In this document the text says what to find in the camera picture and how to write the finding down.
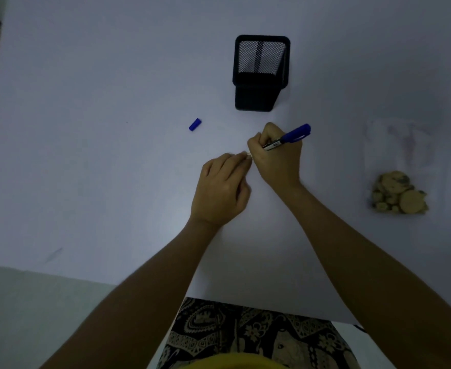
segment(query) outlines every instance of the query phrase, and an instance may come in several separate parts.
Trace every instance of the left hand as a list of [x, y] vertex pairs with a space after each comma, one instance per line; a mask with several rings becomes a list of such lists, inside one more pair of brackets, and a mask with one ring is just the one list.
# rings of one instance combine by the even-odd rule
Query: left hand
[[224, 154], [203, 165], [192, 203], [190, 220], [199, 220], [219, 229], [246, 208], [251, 188], [246, 174], [252, 159], [243, 151]]

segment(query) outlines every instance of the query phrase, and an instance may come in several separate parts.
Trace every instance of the black mesh pen holder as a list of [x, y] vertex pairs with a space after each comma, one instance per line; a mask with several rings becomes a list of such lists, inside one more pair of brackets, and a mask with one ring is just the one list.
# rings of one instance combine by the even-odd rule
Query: black mesh pen holder
[[271, 111], [288, 84], [290, 40], [285, 36], [241, 35], [236, 39], [236, 109]]

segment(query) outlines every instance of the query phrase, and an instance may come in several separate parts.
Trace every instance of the yellow object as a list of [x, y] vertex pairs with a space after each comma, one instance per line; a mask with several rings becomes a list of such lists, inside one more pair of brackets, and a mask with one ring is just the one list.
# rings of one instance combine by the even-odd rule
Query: yellow object
[[253, 353], [222, 353], [198, 360], [186, 369], [285, 369], [283, 365]]

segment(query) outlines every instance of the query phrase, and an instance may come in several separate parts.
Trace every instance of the patterned fabric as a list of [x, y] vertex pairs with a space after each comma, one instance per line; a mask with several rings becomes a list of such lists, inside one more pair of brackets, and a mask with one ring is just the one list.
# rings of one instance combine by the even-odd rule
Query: patterned fabric
[[259, 354], [295, 369], [360, 368], [329, 321], [186, 298], [157, 369], [230, 352]]

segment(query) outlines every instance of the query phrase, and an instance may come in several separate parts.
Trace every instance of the table surface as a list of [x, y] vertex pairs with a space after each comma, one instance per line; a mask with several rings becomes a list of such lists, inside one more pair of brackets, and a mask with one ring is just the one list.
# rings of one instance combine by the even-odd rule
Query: table surface
[[[270, 113], [234, 108], [240, 34], [290, 38], [289, 85]], [[428, 216], [367, 209], [363, 129], [374, 117], [443, 129], [447, 173]], [[268, 121], [310, 123], [303, 182], [451, 304], [449, 0], [10, 0], [0, 265], [122, 281], [183, 227], [201, 165], [244, 150]], [[255, 167], [248, 181], [247, 209], [214, 239], [188, 295], [355, 322]]]

